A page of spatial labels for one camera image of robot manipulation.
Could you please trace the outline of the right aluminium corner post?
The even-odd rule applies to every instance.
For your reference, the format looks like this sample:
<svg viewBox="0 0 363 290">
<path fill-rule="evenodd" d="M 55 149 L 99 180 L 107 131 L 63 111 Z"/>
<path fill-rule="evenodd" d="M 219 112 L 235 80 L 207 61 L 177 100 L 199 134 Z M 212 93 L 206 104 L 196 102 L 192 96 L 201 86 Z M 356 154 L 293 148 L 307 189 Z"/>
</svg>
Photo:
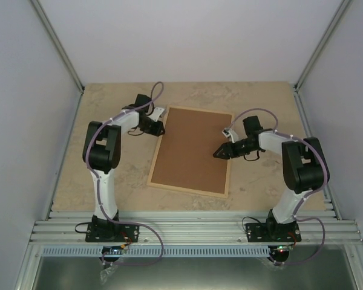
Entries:
<svg viewBox="0 0 363 290">
<path fill-rule="evenodd" d="M 298 80 L 293 86 L 295 92 L 299 92 L 299 90 L 305 83 L 307 77 L 311 73 L 313 67 L 316 65 L 322 52 L 326 48 L 327 44 L 329 43 L 330 39 L 332 38 L 333 34 L 335 33 L 336 29 L 338 28 L 339 24 L 341 23 L 342 19 L 344 18 L 345 14 L 347 13 L 352 3 L 353 3 L 352 0 L 340 1 L 338 8 L 336 9 L 332 19 L 327 25 L 327 28 L 325 29 L 322 37 L 320 38 L 316 48 L 314 49 L 312 55 L 310 56 L 309 61 L 307 62 Z"/>
</svg>

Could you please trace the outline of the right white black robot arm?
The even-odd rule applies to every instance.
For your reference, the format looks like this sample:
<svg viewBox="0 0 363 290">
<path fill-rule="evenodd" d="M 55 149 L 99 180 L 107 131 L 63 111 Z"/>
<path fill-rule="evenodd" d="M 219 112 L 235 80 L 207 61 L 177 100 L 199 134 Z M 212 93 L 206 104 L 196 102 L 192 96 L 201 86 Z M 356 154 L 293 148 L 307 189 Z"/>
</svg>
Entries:
<svg viewBox="0 0 363 290">
<path fill-rule="evenodd" d="M 274 129 L 265 129 L 259 118 L 243 120 L 246 138 L 239 139 L 231 128 L 225 128 L 223 143 L 213 157 L 230 160 L 256 152 L 270 151 L 282 157 L 283 178 L 286 189 L 280 201 L 269 211 L 263 234 L 272 241 L 279 241 L 290 234 L 296 235 L 297 212 L 308 197 L 327 185 L 330 175 L 320 142 L 315 137 L 300 139 Z"/>
</svg>

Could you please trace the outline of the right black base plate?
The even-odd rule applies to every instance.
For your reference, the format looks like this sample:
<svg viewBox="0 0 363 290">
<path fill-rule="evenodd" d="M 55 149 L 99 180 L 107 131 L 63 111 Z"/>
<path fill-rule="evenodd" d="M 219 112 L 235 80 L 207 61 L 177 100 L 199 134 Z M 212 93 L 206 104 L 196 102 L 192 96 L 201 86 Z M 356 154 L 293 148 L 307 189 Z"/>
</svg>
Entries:
<svg viewBox="0 0 363 290">
<path fill-rule="evenodd" d="M 246 223 L 244 225 L 248 242 L 300 242 L 299 226 L 296 223 L 267 225 Z"/>
</svg>

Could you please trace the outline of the right control board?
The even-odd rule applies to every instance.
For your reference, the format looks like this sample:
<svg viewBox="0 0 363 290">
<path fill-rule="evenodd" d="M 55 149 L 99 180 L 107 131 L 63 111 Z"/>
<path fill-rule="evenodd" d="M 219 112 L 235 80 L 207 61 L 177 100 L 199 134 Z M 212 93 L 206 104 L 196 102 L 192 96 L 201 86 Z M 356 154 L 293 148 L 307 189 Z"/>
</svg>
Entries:
<svg viewBox="0 0 363 290">
<path fill-rule="evenodd" d="M 272 253 L 283 253 L 293 250 L 293 244 L 288 245 L 275 245 L 272 247 Z"/>
</svg>

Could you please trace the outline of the right side aluminium rail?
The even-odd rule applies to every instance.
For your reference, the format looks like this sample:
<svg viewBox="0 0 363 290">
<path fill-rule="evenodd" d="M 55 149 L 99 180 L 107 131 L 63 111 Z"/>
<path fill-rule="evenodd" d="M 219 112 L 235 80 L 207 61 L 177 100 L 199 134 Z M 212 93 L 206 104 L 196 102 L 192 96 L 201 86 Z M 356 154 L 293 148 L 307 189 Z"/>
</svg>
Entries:
<svg viewBox="0 0 363 290">
<path fill-rule="evenodd" d="M 306 133 L 307 138 L 310 138 L 310 137 L 313 136 L 312 129 L 310 127 L 310 123 L 309 123 L 309 120 L 308 120 L 307 115 L 306 115 L 306 111 L 305 111 L 305 108 L 304 108 L 303 101 L 301 99 L 300 93 L 298 92 L 298 89 L 296 88 L 296 86 L 292 87 L 292 92 L 293 92 L 293 98 L 295 100 L 296 107 L 297 107 L 297 110 L 299 112 L 299 116 L 300 116 L 300 119 L 301 119 L 301 122 L 302 122 L 304 132 Z M 318 191 L 323 192 L 325 198 L 328 199 L 330 201 L 330 203 L 332 204 L 332 210 L 335 213 L 335 219 L 338 220 L 338 221 L 341 221 L 342 216 L 341 216 L 341 213 L 340 213 L 340 210 L 339 210 L 338 202 L 335 200 L 334 193 L 332 192 L 330 186 L 328 185 L 328 181 L 327 181 L 327 165 L 326 165 L 325 161 L 322 160 L 322 156 L 319 154 L 319 152 L 317 152 L 316 149 L 311 149 L 311 151 L 313 153 L 315 153 L 316 160 L 321 162 L 323 182 L 322 182 L 320 188 L 318 189 Z"/>
</svg>

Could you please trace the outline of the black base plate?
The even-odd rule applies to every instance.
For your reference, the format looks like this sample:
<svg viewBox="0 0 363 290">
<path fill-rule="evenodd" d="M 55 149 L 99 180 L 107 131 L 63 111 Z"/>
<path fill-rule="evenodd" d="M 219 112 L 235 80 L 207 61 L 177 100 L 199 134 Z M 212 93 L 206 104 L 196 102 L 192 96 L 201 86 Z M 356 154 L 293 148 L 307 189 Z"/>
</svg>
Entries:
<svg viewBox="0 0 363 290">
<path fill-rule="evenodd" d="M 90 224 L 87 229 L 85 241 L 89 243 L 96 242 L 120 242 L 132 243 L 137 242 L 139 238 L 140 227 L 128 224 Z"/>
<path fill-rule="evenodd" d="M 244 225 L 248 242 L 300 242 L 299 226 L 296 223 L 267 225 L 246 223 Z"/>
</svg>

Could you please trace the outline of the control board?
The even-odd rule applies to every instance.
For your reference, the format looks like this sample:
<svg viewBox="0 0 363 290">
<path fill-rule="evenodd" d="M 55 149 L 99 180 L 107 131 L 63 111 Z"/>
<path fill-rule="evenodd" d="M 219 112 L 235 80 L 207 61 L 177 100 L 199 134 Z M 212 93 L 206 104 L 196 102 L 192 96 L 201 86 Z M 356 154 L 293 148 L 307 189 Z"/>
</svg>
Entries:
<svg viewBox="0 0 363 290">
<path fill-rule="evenodd" d="M 104 246 L 101 250 L 102 255 L 118 255 L 121 256 L 129 250 L 128 244 Z"/>
<path fill-rule="evenodd" d="M 272 247 L 272 253 L 283 253 L 293 250 L 293 244 L 288 245 L 275 245 Z"/>
</svg>

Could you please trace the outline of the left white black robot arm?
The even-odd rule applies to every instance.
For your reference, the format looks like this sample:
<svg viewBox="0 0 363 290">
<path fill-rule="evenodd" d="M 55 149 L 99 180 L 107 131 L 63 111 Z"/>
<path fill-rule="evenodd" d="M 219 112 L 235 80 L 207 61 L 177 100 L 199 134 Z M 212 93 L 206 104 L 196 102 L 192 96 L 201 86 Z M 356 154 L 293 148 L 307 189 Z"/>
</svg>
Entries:
<svg viewBox="0 0 363 290">
<path fill-rule="evenodd" d="M 114 241 L 120 236 L 122 224 L 115 198 L 114 171 L 121 159 L 123 134 L 133 129 L 155 137 L 165 134 L 160 120 L 165 109 L 155 107 L 155 100 L 139 94 L 133 104 L 125 106 L 115 117 L 88 125 L 82 158 L 94 184 L 96 207 L 87 233 L 95 239 Z"/>
</svg>

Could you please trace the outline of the aluminium corner post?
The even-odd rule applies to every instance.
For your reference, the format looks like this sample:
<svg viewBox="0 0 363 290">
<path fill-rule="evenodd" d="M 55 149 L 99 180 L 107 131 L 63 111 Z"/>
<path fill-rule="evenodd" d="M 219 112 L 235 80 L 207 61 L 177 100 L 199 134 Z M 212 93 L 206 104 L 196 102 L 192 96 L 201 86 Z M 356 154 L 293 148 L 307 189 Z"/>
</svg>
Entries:
<svg viewBox="0 0 363 290">
<path fill-rule="evenodd" d="M 65 51 L 64 46 L 62 45 L 55 29 L 53 28 L 42 4 L 38 0 L 29 0 L 29 3 L 33 7 L 33 10 L 36 12 L 37 17 L 39 18 L 44 30 L 46 31 L 48 37 L 50 38 L 55 50 L 57 51 L 61 61 L 65 65 L 70 77 L 72 78 L 74 84 L 78 88 L 79 92 L 83 94 L 84 92 L 84 85 L 81 82 L 78 73 L 76 72 L 67 52 Z"/>
<path fill-rule="evenodd" d="M 327 28 L 325 29 L 322 37 L 320 38 L 316 48 L 314 49 L 312 55 L 310 56 L 309 61 L 307 62 L 298 80 L 293 86 L 295 92 L 299 92 L 299 90 L 305 83 L 307 77 L 311 73 L 313 67 L 316 65 L 322 52 L 326 48 L 327 44 L 329 43 L 330 39 L 332 38 L 333 34 L 335 33 L 336 29 L 338 28 L 339 24 L 341 23 L 342 19 L 344 18 L 345 14 L 347 13 L 352 3 L 353 3 L 352 0 L 340 1 L 338 8 L 336 9 L 332 19 L 327 25 Z"/>
</svg>

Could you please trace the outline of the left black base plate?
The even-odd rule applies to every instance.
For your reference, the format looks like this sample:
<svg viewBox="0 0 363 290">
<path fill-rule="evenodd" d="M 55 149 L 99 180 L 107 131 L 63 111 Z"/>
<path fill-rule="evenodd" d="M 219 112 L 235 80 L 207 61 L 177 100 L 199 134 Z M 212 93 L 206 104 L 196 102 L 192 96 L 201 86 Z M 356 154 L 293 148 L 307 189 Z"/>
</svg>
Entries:
<svg viewBox="0 0 363 290">
<path fill-rule="evenodd" d="M 96 242 L 120 242 L 132 243 L 137 242 L 139 238 L 140 227 L 128 224 L 90 224 L 87 229 L 85 241 L 89 243 Z"/>
</svg>

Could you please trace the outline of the aluminium rail bed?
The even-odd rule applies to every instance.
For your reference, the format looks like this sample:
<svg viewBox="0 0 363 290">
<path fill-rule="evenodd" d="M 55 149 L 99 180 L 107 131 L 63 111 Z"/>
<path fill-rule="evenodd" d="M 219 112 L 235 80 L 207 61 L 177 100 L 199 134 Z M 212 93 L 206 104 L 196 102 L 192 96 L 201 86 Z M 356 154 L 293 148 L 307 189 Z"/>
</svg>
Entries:
<svg viewBox="0 0 363 290">
<path fill-rule="evenodd" d="M 31 232 L 32 244 L 83 244 L 88 211 L 53 211 L 44 221 L 36 221 Z M 299 223 L 303 245 L 317 245 L 324 237 L 327 244 L 361 244 L 362 236 L 357 223 L 341 220 L 333 210 L 301 211 L 301 218 L 319 217 Z M 138 222 L 139 244 L 158 245 L 158 233 L 165 245 L 245 245 L 247 237 L 242 224 L 249 217 L 265 220 L 263 211 L 121 211 L 120 220 Z"/>
</svg>

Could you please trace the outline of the left aluminium corner post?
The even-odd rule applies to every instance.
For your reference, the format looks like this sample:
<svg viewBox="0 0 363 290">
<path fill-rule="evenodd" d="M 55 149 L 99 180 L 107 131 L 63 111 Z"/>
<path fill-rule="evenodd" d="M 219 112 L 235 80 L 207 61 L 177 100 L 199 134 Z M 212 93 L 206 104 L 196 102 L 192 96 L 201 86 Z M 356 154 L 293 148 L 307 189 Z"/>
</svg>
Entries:
<svg viewBox="0 0 363 290">
<path fill-rule="evenodd" d="M 70 77 L 72 78 L 74 84 L 78 88 L 79 92 L 83 94 L 84 92 L 84 85 L 81 82 L 78 73 L 76 72 L 67 52 L 65 51 L 64 46 L 62 45 L 55 29 L 53 28 L 42 4 L 38 0 L 29 0 L 29 3 L 33 7 L 33 10 L 36 12 L 37 17 L 39 18 L 44 30 L 46 31 L 48 37 L 50 38 L 55 50 L 57 51 L 61 61 L 65 65 Z"/>
</svg>

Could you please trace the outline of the left control board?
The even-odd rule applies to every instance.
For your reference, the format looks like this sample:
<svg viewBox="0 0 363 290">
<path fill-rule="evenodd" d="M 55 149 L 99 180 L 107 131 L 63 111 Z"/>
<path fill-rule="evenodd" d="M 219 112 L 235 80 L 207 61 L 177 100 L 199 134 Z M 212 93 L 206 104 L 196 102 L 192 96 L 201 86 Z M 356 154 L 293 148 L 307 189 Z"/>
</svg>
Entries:
<svg viewBox="0 0 363 290">
<path fill-rule="evenodd" d="M 121 256 L 129 250 L 128 244 L 104 246 L 101 250 L 102 255 L 118 255 Z"/>
</svg>

